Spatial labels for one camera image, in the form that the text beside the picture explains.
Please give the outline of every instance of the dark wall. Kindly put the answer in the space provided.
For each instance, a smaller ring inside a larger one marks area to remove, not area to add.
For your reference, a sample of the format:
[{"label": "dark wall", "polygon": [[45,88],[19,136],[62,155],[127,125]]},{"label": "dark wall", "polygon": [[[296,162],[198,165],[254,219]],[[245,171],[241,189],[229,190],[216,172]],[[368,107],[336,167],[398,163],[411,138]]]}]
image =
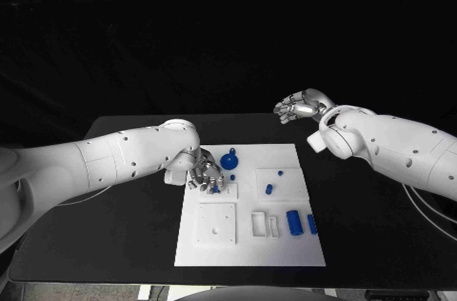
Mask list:
[{"label": "dark wall", "polygon": [[81,139],[105,115],[271,112],[309,87],[457,135],[450,5],[4,0],[0,141]]}]

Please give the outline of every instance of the black table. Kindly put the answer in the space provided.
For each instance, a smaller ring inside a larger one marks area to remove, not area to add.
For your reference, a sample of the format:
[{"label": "black table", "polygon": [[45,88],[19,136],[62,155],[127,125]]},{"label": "black table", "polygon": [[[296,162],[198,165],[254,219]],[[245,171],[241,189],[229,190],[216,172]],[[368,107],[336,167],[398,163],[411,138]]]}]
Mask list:
[{"label": "black table", "polygon": [[46,213],[16,255],[12,280],[457,288],[457,243],[365,160],[314,153],[312,119],[281,125],[274,114],[113,116],[95,121],[87,138],[172,118],[196,125],[202,145],[296,144],[327,267],[175,267],[183,186],[165,184],[160,172]]}]

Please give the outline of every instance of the black tabletop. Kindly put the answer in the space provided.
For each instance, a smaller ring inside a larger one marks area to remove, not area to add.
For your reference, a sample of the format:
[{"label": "black tabletop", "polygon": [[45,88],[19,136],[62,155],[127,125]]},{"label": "black tabletop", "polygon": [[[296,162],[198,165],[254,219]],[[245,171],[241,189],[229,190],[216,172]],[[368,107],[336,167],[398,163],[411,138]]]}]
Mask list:
[{"label": "black tabletop", "polygon": [[457,288],[457,243],[365,160],[314,153],[312,119],[281,125],[274,114],[113,116],[95,121],[87,138],[172,118],[196,125],[202,145],[296,144],[327,266],[175,267],[183,186],[165,184],[159,172],[45,214],[16,255],[12,280]]}]

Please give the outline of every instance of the blue object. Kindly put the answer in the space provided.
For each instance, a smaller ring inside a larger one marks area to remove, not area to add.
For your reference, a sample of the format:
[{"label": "blue object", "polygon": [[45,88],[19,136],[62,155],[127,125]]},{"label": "blue object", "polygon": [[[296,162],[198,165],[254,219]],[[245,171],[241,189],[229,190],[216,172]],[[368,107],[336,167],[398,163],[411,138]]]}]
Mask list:
[{"label": "blue object", "polygon": [[301,221],[297,211],[288,211],[287,212],[287,221],[288,221],[288,228],[290,228],[290,234],[293,236],[303,234],[303,228],[301,228]]},{"label": "blue object", "polygon": [[309,215],[307,215],[307,223],[310,224],[312,234],[317,234],[317,229],[316,229],[313,214],[309,214]]},{"label": "blue object", "polygon": [[225,154],[221,158],[221,166],[226,170],[232,170],[238,166],[238,157],[235,156],[235,149],[231,148],[228,154]]},{"label": "blue object", "polygon": [[273,187],[273,185],[271,184],[268,184],[267,185],[267,191],[265,191],[265,193],[267,194],[271,194],[271,191],[274,190],[274,187]]}]

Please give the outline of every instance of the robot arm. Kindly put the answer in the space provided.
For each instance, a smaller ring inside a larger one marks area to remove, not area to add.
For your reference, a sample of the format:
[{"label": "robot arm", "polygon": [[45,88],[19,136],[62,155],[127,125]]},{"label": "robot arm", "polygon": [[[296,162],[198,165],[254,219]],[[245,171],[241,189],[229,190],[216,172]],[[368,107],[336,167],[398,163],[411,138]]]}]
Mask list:
[{"label": "robot arm", "polygon": [[[319,130],[307,138],[314,151],[329,148],[342,159],[365,159],[391,179],[457,201],[457,138],[415,121],[329,104],[319,93],[309,89],[293,94],[274,109],[283,123],[301,117],[319,119]],[[319,96],[312,102],[310,94]]]},{"label": "robot arm", "polygon": [[182,119],[74,143],[0,148],[0,253],[54,206],[163,168],[167,184],[183,185],[189,170],[192,178],[201,175],[190,187],[224,188],[221,168]]}]

